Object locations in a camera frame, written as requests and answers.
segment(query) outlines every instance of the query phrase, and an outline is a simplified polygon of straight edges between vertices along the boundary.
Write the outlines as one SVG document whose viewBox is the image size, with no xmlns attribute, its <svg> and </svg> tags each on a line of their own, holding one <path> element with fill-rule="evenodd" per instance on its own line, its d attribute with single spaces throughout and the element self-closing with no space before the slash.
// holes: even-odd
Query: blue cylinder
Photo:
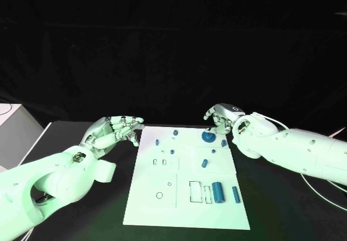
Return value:
<svg viewBox="0 0 347 241">
<path fill-rule="evenodd" d="M 202 167 L 207 168 L 207 166 L 208 166 L 208 160 L 205 159 L 205 160 L 204 160 Z"/>
<path fill-rule="evenodd" d="M 225 201 L 225 195 L 224 195 L 224 189 L 222 189 L 222 183 L 215 182 L 212 184 L 212 190 L 214 190 L 214 198 L 217 203 L 224 203 Z"/>
<path fill-rule="evenodd" d="M 234 197 L 235 197 L 237 203 L 241 203 L 241 197 L 240 197 L 240 192 L 237 187 L 234 187 Z"/>
<path fill-rule="evenodd" d="M 214 142 L 217 140 L 217 135 L 214 133 L 204 132 L 202 138 L 207 142 Z"/>
</svg>

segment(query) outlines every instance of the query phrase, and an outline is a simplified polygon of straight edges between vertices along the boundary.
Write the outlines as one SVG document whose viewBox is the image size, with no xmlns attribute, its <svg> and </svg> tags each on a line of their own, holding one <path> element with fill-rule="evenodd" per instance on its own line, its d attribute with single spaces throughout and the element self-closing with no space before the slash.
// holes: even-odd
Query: white board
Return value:
<svg viewBox="0 0 347 241">
<path fill-rule="evenodd" d="M 228 145 L 222 147 L 227 136 L 218 135 L 215 142 L 207 143 L 204 131 L 145 128 L 124 225 L 251 229 L 232 152 Z M 222 183 L 225 203 L 215 202 L 214 182 Z M 241 203 L 235 201 L 234 186 Z"/>
</svg>

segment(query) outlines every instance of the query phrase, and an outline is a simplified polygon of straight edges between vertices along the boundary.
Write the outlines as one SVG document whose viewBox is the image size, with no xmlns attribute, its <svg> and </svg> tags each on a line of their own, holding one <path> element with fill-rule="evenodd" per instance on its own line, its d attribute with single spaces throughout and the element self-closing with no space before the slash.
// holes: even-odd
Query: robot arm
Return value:
<svg viewBox="0 0 347 241">
<path fill-rule="evenodd" d="M 346 142 L 315 132 L 289 129 L 286 125 L 286 130 L 280 131 L 271 118 L 258 113 L 245 115 L 228 104 L 215 105 L 205 119 L 211 115 L 218 127 L 207 131 L 218 134 L 232 131 L 234 143 L 248 157 L 263 156 L 297 173 L 347 185 Z"/>
<path fill-rule="evenodd" d="M 100 158 L 117 142 L 130 140 L 139 146 L 136 129 L 143 119 L 116 116 L 100 119 L 87 131 L 83 142 L 63 153 L 0 173 L 0 236 L 14 240 L 41 224 L 54 212 L 88 193 L 94 180 L 110 182 L 116 164 Z M 47 193 L 37 201 L 32 187 Z"/>
</svg>

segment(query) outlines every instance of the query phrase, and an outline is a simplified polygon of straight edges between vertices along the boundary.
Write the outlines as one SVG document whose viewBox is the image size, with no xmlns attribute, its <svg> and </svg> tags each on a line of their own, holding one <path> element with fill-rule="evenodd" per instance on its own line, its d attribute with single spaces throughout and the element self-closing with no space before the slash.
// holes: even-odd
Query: black curtain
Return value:
<svg viewBox="0 0 347 241">
<path fill-rule="evenodd" d="M 113 115 L 212 125 L 205 112 L 225 102 L 326 135 L 346 126 L 343 2 L 11 1 L 4 10 L 0 98 L 42 125 Z"/>
</svg>

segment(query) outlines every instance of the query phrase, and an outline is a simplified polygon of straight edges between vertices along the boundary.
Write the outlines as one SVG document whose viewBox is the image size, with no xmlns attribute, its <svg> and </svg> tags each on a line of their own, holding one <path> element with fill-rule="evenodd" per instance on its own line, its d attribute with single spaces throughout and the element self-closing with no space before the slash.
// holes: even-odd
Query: black table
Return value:
<svg viewBox="0 0 347 241">
<path fill-rule="evenodd" d="M 80 144 L 91 124 L 52 123 L 25 163 Z M 127 141 L 104 156 L 117 164 L 112 183 L 96 181 L 87 196 L 54 213 L 29 240 L 347 240 L 347 212 L 317 196 L 297 173 L 264 158 L 245 157 L 232 144 L 232 134 L 228 140 L 251 230 L 123 225 L 137 157 L 137 147 Z"/>
</svg>

